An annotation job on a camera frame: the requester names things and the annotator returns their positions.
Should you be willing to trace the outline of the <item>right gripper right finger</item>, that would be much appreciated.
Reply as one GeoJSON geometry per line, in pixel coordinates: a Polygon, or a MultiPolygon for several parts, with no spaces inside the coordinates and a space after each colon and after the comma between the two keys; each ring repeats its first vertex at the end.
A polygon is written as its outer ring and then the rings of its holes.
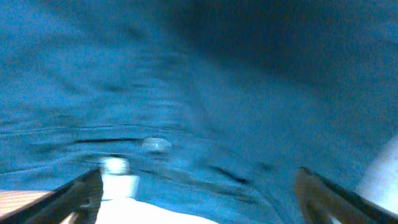
{"type": "Polygon", "coordinates": [[[397,224],[397,215],[346,190],[326,177],[300,167],[294,192],[304,223],[397,224]]]}

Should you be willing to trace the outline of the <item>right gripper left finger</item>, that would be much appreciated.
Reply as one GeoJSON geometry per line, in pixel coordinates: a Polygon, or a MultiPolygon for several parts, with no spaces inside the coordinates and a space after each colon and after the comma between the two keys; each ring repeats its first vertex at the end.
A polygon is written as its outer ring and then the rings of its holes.
{"type": "Polygon", "coordinates": [[[1,224],[95,223],[102,196],[99,168],[53,191],[2,190],[1,224]]]}

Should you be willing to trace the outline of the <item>navy blue shorts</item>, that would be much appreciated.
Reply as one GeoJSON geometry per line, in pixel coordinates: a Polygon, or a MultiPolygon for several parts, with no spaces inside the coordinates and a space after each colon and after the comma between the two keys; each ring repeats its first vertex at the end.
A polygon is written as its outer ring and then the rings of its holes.
{"type": "Polygon", "coordinates": [[[301,223],[299,167],[355,189],[396,136],[396,1],[1,2],[2,189],[124,156],[143,202],[301,223]]]}

